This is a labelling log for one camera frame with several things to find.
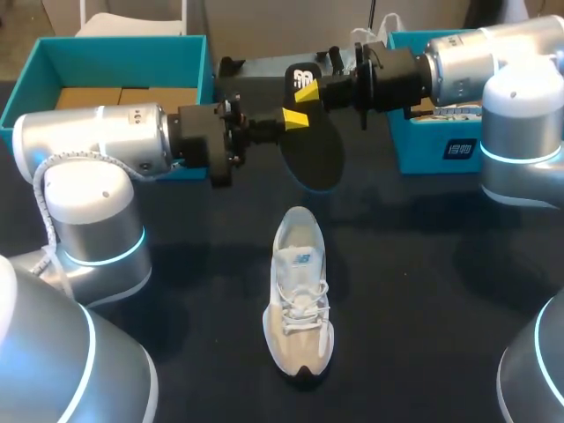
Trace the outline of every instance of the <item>floor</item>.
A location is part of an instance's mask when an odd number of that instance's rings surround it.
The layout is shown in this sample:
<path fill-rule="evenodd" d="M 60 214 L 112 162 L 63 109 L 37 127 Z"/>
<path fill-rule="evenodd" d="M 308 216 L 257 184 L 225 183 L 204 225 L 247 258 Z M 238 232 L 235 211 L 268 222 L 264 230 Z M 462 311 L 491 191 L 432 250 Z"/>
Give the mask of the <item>floor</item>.
<path fill-rule="evenodd" d="M 4 3 L 0 0 L 0 11 Z M 12 0 L 2 14 L 0 26 L 0 81 L 18 78 L 35 41 L 53 36 L 41 0 Z"/>

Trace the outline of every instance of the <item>cardboard box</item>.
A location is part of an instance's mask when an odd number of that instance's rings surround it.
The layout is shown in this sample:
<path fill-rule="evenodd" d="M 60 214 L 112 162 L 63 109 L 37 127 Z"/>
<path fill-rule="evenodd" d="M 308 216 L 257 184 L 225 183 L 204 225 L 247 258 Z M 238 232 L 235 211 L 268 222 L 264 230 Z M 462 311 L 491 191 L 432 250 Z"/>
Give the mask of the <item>cardboard box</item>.
<path fill-rule="evenodd" d="M 178 113 L 180 106 L 197 104 L 197 89 L 65 87 L 61 90 L 55 109 L 96 108 L 140 103 L 158 103 L 166 113 Z"/>
<path fill-rule="evenodd" d="M 63 88 L 55 109 L 96 108 L 98 106 L 114 106 L 122 95 L 121 88 Z"/>
<path fill-rule="evenodd" d="M 194 88 L 123 88 L 119 104 L 159 103 L 168 113 L 178 113 L 180 106 L 197 104 Z"/>

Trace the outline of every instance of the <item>shoe logo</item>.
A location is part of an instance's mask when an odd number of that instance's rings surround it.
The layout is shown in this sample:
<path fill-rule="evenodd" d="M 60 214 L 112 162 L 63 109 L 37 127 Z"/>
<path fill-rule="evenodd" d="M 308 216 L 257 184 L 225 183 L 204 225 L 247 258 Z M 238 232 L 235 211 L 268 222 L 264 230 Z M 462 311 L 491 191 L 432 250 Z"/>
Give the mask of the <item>shoe logo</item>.
<path fill-rule="evenodd" d="M 303 88 L 314 82 L 314 74 L 309 70 L 296 69 L 293 72 L 293 86 L 296 88 Z"/>
<path fill-rule="evenodd" d="M 294 258 L 292 264 L 307 264 L 310 257 L 310 254 L 299 254 Z"/>

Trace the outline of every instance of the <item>robotic arm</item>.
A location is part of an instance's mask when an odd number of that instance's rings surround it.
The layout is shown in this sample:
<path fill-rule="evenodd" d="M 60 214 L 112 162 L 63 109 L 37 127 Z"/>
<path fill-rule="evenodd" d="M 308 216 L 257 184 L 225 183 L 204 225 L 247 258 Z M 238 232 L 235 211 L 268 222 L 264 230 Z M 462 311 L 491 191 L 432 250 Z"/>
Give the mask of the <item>robotic arm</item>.
<path fill-rule="evenodd" d="M 89 308 L 132 295 L 151 276 L 130 178 L 207 167 L 212 186 L 228 186 L 251 144 L 308 126 L 286 109 L 244 115 L 239 101 L 173 115 L 139 104 L 18 119 L 14 157 L 33 184 L 49 245 L 0 256 L 2 421 L 153 422 L 159 383 L 151 357 Z"/>
<path fill-rule="evenodd" d="M 564 208 L 564 19 L 548 16 L 432 40 L 416 56 L 382 43 L 356 46 L 350 77 L 323 79 L 295 94 L 327 110 L 436 106 L 482 99 L 481 185 L 503 204 Z M 564 291 L 506 350 L 497 396 L 507 423 L 564 420 Z"/>
<path fill-rule="evenodd" d="M 33 184 L 49 246 L 11 261 L 87 306 L 130 296 L 151 275 L 130 179 L 207 168 L 213 187 L 229 186 L 251 144 L 307 126 L 306 115 L 283 108 L 244 115 L 238 95 L 172 115 L 157 104 L 23 115 L 14 158 Z"/>

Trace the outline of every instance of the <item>white bag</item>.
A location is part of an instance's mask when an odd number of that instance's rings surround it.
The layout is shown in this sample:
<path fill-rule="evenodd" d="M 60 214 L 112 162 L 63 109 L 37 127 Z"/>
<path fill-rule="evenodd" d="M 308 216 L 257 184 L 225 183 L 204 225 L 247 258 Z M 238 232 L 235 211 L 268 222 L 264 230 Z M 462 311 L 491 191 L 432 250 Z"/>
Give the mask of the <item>white bag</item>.
<path fill-rule="evenodd" d="M 396 21 L 396 28 L 390 29 L 388 21 L 390 19 L 395 18 Z M 380 29 L 378 30 L 378 34 L 374 34 L 372 29 L 370 28 L 356 28 L 351 31 L 351 44 L 352 50 L 349 56 L 348 63 L 346 64 L 346 69 L 348 71 L 352 71 L 356 68 L 356 60 L 354 57 L 354 44 L 359 42 L 360 44 L 368 44 L 369 42 L 378 42 L 382 41 L 385 46 L 388 45 L 388 34 L 395 31 L 405 31 L 404 23 L 402 19 L 399 17 L 397 13 L 388 13 L 382 19 L 382 23 L 380 24 Z"/>

